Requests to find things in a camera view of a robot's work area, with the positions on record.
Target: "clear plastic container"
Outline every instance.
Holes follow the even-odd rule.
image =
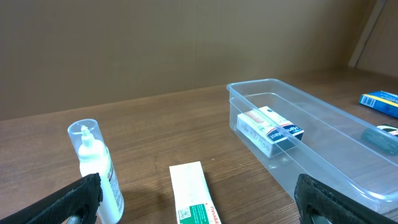
[[[398,156],[363,138],[364,132],[398,144],[398,138],[275,79],[227,86],[231,129],[293,198],[299,174],[308,174],[355,201],[398,220]],[[294,147],[267,157],[236,128],[237,116],[268,106],[304,130],[302,140],[274,123]]]

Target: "bottle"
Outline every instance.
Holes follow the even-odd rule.
[[[68,133],[80,160],[81,176],[99,173],[101,177],[103,201],[98,207],[99,218],[103,224],[117,223],[123,214],[124,199],[97,121],[76,121],[69,126]]]

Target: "bottle label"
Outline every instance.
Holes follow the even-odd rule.
[[[116,173],[113,169],[112,162],[111,162],[111,168],[109,169],[109,172],[108,172],[108,180],[109,180],[109,183],[111,184],[113,196],[114,196],[114,199],[116,200],[116,205],[118,205],[119,212],[121,213],[122,209],[124,207],[124,199],[122,196],[122,192],[120,191],[120,188],[119,188],[118,178],[116,177]]]

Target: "wooden table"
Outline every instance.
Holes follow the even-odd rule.
[[[358,105],[398,80],[360,71],[283,81],[372,124],[395,118]],[[0,218],[79,179],[72,122],[94,118],[111,152],[125,209],[121,223],[176,223],[169,166],[201,161],[223,223],[298,223],[293,200],[229,128],[225,86],[0,121]]]

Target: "beige wall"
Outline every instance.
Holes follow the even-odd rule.
[[[346,65],[371,0],[0,1],[0,119]]]
[[[386,2],[357,68],[398,77],[398,1]]]

